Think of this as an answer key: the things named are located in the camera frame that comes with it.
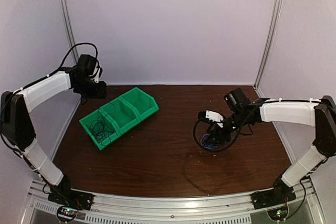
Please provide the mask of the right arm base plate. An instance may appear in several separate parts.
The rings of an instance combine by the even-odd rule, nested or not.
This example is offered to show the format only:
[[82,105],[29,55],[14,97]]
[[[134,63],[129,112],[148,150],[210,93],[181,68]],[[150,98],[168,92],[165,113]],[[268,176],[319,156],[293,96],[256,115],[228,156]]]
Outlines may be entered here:
[[284,204],[286,200],[292,201],[295,199],[296,195],[291,191],[283,194],[275,192],[274,189],[256,191],[251,194],[251,201],[255,210],[281,205]]

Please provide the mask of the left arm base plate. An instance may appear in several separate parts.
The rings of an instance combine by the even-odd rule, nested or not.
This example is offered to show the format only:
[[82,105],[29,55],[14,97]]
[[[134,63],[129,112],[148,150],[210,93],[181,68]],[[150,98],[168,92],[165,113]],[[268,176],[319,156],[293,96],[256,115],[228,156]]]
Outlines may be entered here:
[[93,202],[93,194],[77,190],[62,193],[56,189],[52,189],[48,195],[48,200],[77,210],[90,210]]

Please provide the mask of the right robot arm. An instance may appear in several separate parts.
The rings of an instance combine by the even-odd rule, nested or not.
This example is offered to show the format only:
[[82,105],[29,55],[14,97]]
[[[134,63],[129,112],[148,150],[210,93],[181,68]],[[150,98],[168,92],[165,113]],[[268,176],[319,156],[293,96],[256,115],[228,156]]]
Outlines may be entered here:
[[219,144],[228,142],[232,132],[240,134],[243,126],[256,123],[290,123],[315,129],[310,147],[275,181],[269,192],[272,203],[281,203],[289,196],[291,187],[335,156],[335,102],[331,96],[309,100],[258,98],[251,101],[242,89],[237,88],[224,99],[232,111],[231,116],[226,118],[218,112],[205,112],[206,119],[216,125],[211,138]]

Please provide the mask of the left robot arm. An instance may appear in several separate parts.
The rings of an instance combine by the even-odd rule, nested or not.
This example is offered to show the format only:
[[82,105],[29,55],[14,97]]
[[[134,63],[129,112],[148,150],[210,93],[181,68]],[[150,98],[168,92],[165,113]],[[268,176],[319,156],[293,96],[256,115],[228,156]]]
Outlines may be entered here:
[[1,136],[18,156],[48,184],[56,198],[71,205],[76,197],[71,182],[41,147],[35,129],[34,111],[53,97],[69,90],[84,99],[103,99],[107,85],[100,80],[96,56],[83,54],[72,67],[60,66],[52,73],[1,96]]

